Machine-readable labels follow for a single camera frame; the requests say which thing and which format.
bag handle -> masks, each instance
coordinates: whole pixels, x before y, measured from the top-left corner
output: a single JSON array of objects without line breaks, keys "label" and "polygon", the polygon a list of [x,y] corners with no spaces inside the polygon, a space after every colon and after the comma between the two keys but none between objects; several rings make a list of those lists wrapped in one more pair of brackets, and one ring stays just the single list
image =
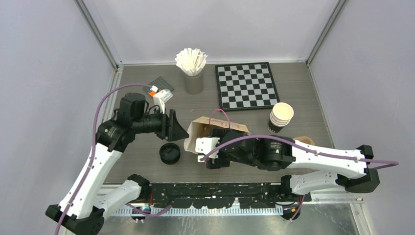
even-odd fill
[{"label": "bag handle", "polygon": [[218,112],[218,111],[221,111],[224,115],[225,115],[225,117],[226,117],[226,119],[228,120],[228,125],[229,125],[229,129],[231,128],[231,121],[229,121],[229,117],[228,117],[228,115],[225,113],[225,111],[223,111],[223,109],[215,109],[213,112],[212,112],[212,114],[210,115],[210,117],[209,117],[209,125],[210,125],[210,119],[212,118],[212,116],[216,113],[216,112]]}]

chessboard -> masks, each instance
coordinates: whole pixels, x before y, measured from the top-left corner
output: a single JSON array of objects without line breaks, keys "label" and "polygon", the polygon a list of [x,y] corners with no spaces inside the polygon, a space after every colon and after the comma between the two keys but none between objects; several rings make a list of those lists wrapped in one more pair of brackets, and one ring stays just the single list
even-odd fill
[{"label": "chessboard", "polygon": [[224,111],[268,109],[279,102],[268,62],[217,65],[219,107]]}]

cardboard item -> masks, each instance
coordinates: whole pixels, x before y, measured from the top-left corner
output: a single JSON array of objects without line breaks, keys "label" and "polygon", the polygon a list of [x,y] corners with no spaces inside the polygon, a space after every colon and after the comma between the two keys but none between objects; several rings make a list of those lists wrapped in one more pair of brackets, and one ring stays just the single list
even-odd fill
[{"label": "cardboard item", "polygon": [[[208,123],[208,117],[200,117],[190,123],[189,128],[187,129],[189,138],[184,140],[185,151],[197,154],[195,151],[197,138],[207,137],[213,128],[229,129],[228,121],[211,118],[210,125]],[[231,129],[249,134],[248,127],[244,124],[231,122]]]},{"label": "cardboard item", "polygon": [[308,136],[300,136],[300,137],[295,137],[293,139],[306,143],[306,144],[314,145],[314,141]]}]

paper cup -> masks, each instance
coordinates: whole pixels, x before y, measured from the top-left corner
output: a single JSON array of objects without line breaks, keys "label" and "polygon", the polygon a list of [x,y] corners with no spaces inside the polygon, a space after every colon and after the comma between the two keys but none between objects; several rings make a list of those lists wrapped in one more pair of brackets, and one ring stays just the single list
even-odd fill
[{"label": "paper cup", "polygon": [[270,120],[268,121],[268,130],[272,133],[277,133],[288,125],[294,115],[293,108],[287,103],[277,103],[274,105],[270,113]]},{"label": "paper cup", "polygon": [[287,124],[279,126],[278,124],[273,124],[271,120],[268,121],[268,131],[272,133],[278,133],[284,128]]},{"label": "paper cup", "polygon": [[294,116],[293,107],[287,103],[277,103],[273,107],[272,116],[277,121],[290,121]]},{"label": "paper cup", "polygon": [[279,124],[279,125],[288,124],[290,122],[290,120],[288,120],[288,121],[278,121],[278,120],[275,119],[275,117],[272,116],[272,113],[270,114],[270,120],[272,121],[273,124]]}]

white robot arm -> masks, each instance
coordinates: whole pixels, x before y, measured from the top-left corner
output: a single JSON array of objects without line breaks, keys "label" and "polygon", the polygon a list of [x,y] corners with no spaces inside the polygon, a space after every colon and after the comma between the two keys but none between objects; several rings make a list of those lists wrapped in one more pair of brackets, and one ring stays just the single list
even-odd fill
[{"label": "white robot arm", "polygon": [[[129,93],[121,99],[119,109],[114,116],[102,123],[96,133],[95,155],[90,153],[84,167],[70,191],[57,205],[50,205],[46,215],[56,222],[62,214],[62,225],[77,235],[98,234],[104,220],[124,204],[147,198],[150,194],[149,181],[139,175],[131,175],[117,189],[103,197],[97,197],[109,171],[121,157],[125,148],[135,139],[136,134],[155,133],[160,139],[177,141],[188,138],[188,133],[177,122],[176,113],[170,110],[165,114],[164,103],[171,97],[170,91],[160,91],[154,101],[159,106],[154,113],[145,108],[145,96],[138,93]],[[89,166],[91,157],[93,165]],[[70,203],[76,188],[82,181],[85,172],[89,170],[81,188]]]},{"label": "white robot arm", "polygon": [[[281,187],[292,197],[327,188],[345,188],[349,192],[368,193],[374,191],[380,183],[377,170],[368,168],[366,162],[359,161],[373,158],[372,148],[368,145],[353,150],[338,150],[305,144],[291,138],[279,138],[292,144],[271,139],[252,139],[234,130],[213,129],[208,138],[196,140],[195,150],[199,153],[198,161],[206,161],[208,169],[229,167],[230,162],[239,162],[268,171],[285,168],[318,170],[281,178]],[[205,157],[216,146],[229,141],[233,143],[213,152],[208,158]],[[319,153],[346,156],[356,160],[325,157]]]}]

